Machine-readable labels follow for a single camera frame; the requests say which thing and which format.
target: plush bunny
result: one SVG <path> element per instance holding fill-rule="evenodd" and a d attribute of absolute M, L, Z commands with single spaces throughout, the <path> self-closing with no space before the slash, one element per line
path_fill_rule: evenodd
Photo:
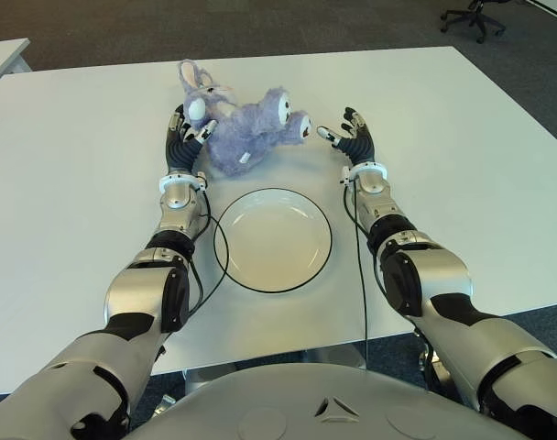
<path fill-rule="evenodd" d="M 226 175 L 246 172 L 275 146 L 302 144 L 311 133 L 309 116 L 292 113 L 282 87 L 268 90 L 257 104 L 240 106 L 231 88 L 217 84 L 192 60 L 180 62 L 179 76 L 185 119 L 197 130 L 212 119 L 218 122 L 206 148 L 212 164 Z"/>

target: gray carpet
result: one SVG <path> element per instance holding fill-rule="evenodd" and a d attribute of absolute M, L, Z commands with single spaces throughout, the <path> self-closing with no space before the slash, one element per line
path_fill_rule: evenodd
<path fill-rule="evenodd" d="M 34 70 L 182 58 L 377 50 L 451 45 L 557 138 L 557 19 L 512 1 L 486 13 L 504 36 L 475 42 L 461 24 L 439 31 L 440 13 L 467 0 L 0 0 L 0 39 L 29 37 Z M 464 84 L 464 104 L 469 99 Z M 511 318 L 557 352 L 557 306 Z M 374 371 L 422 386 L 420 343 L 412 335 L 370 342 Z M 298 362 L 289 353 L 239 363 Z M 134 416 L 144 422 L 163 393 L 183 393 L 180 374 L 152 378 Z"/>

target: white table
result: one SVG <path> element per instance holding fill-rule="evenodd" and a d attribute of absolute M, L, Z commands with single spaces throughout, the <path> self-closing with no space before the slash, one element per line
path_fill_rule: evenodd
<path fill-rule="evenodd" d="M 0 41 L 0 78 L 6 73 L 32 72 L 20 55 L 28 44 L 28 38 Z"/>
<path fill-rule="evenodd" d="M 330 127 L 346 105 L 361 111 L 395 198 L 420 230 L 467 263 L 479 309 L 509 314 L 557 303 L 557 140 L 455 49 L 202 66 L 244 102 L 283 84 L 295 107 Z M 110 281 L 158 222 L 165 130 L 182 97 L 174 62 L 0 82 L 0 392 L 104 325 Z M 333 251 L 321 274 L 296 291 L 262 294 L 226 279 L 169 340 L 155 373 L 363 337 L 354 229 L 338 183 L 346 163 L 312 136 L 304 147 L 277 148 L 240 179 L 201 165 L 213 175 L 216 214 L 257 188 L 309 196 L 332 224 Z M 370 337 L 409 331 L 378 292 L 364 248 L 363 261 Z M 220 273 L 211 234 L 196 264 L 209 291 Z M 193 286 L 193 300 L 196 293 Z"/>

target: white plate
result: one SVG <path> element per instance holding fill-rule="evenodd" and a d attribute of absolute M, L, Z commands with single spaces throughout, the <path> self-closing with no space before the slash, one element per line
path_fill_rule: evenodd
<path fill-rule="evenodd" d="M 322 210 L 289 190 L 249 192 L 230 204 L 220 219 L 230 251 L 227 274 L 259 292 L 291 291 L 325 265 L 332 231 Z M 215 230 L 215 256 L 225 266 L 225 245 Z"/>

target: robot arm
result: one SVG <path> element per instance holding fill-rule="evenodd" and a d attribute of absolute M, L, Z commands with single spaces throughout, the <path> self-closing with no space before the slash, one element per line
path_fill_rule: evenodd
<path fill-rule="evenodd" d="M 0 439 L 126 434 L 163 343 L 189 315 L 187 267 L 205 189 L 204 176 L 193 176 L 192 166 L 216 123 L 184 138 L 181 114 L 178 109 L 169 125 L 161 220 L 146 248 L 109 287 L 106 327 L 78 337 L 0 403 Z"/>
<path fill-rule="evenodd" d="M 557 356 L 514 323 L 476 310 L 465 264 L 402 213 L 362 116 L 346 108 L 344 118 L 351 138 L 326 127 L 318 133 L 354 165 L 343 183 L 355 191 L 388 303 L 435 348 L 474 408 L 530 438 L 557 440 Z"/>

